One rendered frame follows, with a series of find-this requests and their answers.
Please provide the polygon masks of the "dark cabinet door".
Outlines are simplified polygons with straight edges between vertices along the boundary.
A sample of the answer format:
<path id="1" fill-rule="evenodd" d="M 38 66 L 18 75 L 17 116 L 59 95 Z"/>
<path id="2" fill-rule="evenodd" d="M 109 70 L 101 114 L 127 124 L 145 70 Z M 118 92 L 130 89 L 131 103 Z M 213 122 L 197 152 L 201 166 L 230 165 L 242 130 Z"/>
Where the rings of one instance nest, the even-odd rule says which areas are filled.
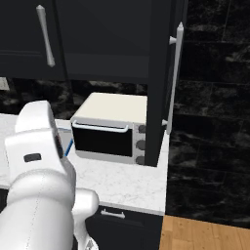
<path id="1" fill-rule="evenodd" d="M 145 165 L 156 167 L 162 140 L 166 81 L 171 60 L 170 37 L 186 23 L 188 0 L 152 0 L 147 81 Z"/>
<path id="2" fill-rule="evenodd" d="M 47 65 L 44 37 L 36 12 L 46 10 L 47 28 L 56 65 Z M 0 0 L 0 76 L 65 80 L 63 46 L 56 0 Z"/>

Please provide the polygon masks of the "blue edged tray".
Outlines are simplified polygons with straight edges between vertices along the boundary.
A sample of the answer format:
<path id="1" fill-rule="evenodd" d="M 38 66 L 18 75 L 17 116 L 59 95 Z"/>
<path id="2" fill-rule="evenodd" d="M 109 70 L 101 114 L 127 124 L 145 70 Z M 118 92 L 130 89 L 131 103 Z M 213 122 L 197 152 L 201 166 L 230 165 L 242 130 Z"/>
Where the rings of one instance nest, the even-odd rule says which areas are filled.
<path id="1" fill-rule="evenodd" d="M 73 145 L 73 136 L 70 130 L 65 128 L 58 129 L 59 137 L 61 140 L 62 151 L 64 156 L 68 156 Z"/>

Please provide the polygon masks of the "dark upper cabinet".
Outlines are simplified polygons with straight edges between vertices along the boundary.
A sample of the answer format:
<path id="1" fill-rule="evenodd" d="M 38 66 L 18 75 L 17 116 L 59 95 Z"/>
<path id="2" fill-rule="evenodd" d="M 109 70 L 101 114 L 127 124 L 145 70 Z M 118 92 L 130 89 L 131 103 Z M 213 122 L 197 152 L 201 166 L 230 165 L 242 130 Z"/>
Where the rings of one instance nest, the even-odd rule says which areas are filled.
<path id="1" fill-rule="evenodd" d="M 56 0 L 68 77 L 145 83 L 150 0 Z"/>

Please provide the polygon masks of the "cream toaster oven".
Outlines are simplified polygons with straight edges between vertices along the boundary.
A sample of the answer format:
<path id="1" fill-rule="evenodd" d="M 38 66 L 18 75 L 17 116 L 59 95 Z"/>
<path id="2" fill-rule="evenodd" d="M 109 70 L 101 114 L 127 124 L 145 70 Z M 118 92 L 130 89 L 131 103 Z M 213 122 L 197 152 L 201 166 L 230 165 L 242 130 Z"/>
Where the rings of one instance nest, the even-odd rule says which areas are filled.
<path id="1" fill-rule="evenodd" d="M 146 134 L 139 133 L 139 126 L 146 125 L 147 96 L 133 96 L 108 93 L 92 93 L 70 118 L 70 123 L 124 127 L 128 125 L 133 133 L 133 155 L 119 156 L 105 153 L 87 152 L 75 149 L 82 158 L 101 161 L 137 164 L 136 157 L 145 157 L 146 150 L 136 147 L 139 140 L 146 140 Z"/>

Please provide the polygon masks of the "black toaster oven door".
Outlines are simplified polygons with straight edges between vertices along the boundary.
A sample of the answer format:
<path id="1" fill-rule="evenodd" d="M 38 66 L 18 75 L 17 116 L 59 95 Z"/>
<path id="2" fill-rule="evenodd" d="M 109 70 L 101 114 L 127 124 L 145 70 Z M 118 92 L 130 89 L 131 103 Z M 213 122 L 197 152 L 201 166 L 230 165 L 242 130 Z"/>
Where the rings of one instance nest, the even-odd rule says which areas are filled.
<path id="1" fill-rule="evenodd" d="M 133 155 L 133 133 L 130 128 L 126 133 L 111 133 L 72 127 L 72 133 L 77 150 L 128 157 Z"/>

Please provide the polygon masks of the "dark drawer front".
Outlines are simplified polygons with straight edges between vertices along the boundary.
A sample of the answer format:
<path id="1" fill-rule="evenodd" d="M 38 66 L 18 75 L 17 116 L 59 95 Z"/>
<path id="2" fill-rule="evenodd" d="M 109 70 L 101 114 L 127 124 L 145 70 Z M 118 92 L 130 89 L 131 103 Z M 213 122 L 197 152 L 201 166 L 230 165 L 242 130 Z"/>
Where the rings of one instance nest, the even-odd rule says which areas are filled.
<path id="1" fill-rule="evenodd" d="M 103 216 L 103 209 L 123 212 L 126 218 Z M 159 250 L 162 222 L 162 216 L 99 206 L 86 220 L 86 228 L 99 250 Z"/>

